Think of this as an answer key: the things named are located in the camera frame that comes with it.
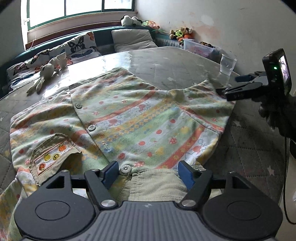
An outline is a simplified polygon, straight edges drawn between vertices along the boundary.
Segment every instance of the translucent plastic bin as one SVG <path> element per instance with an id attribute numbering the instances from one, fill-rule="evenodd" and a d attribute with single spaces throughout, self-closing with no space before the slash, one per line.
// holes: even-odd
<path id="1" fill-rule="evenodd" d="M 217 57 L 220 53 L 218 49 L 210 48 L 187 39 L 184 39 L 184 50 L 198 54 L 215 62 L 217 61 Z"/>

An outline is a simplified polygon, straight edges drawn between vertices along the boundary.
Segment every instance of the window pane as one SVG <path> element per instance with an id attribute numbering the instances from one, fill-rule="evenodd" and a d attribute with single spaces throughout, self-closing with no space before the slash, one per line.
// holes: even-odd
<path id="1" fill-rule="evenodd" d="M 64 16 L 64 0 L 30 0 L 30 26 Z"/>
<path id="2" fill-rule="evenodd" d="M 131 9 L 132 0 L 105 0 L 105 9 Z"/>
<path id="3" fill-rule="evenodd" d="M 66 0 L 66 15 L 101 11 L 102 0 Z"/>

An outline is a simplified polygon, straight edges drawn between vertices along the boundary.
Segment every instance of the panda plush toy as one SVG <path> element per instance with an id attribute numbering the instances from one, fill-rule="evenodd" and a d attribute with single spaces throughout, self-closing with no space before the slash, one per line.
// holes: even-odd
<path id="1" fill-rule="evenodd" d="M 121 18 L 121 25 L 123 27 L 127 26 L 142 26 L 142 21 L 139 20 L 137 17 L 130 17 L 128 15 L 125 15 Z"/>

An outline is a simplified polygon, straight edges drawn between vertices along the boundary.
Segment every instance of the camera screen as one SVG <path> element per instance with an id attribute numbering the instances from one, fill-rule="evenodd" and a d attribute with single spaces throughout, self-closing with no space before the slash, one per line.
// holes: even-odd
<path id="1" fill-rule="evenodd" d="M 288 70 L 288 66 L 287 66 L 285 56 L 282 56 L 280 58 L 279 64 L 280 64 L 280 67 L 281 67 L 281 73 L 283 75 L 284 83 L 286 83 L 288 78 L 289 78 L 289 70 Z"/>

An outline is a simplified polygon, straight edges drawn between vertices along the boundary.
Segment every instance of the gray quilted tablecloth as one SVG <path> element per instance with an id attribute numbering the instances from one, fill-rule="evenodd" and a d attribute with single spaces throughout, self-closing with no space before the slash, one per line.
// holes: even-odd
<path id="1" fill-rule="evenodd" d="M 187 88 L 216 78 L 220 65 L 175 47 L 134 50 L 105 55 L 69 66 L 48 82 L 39 95 L 26 96 L 31 84 L 0 100 L 0 193 L 15 178 L 9 145 L 10 119 L 37 101 L 114 67 L 123 67 L 159 89 Z M 230 77 L 233 82 L 235 73 Z M 238 101 L 213 156 L 205 164 L 214 174 L 235 170 L 278 201 L 283 185 L 283 138 L 258 115 L 258 104 Z"/>

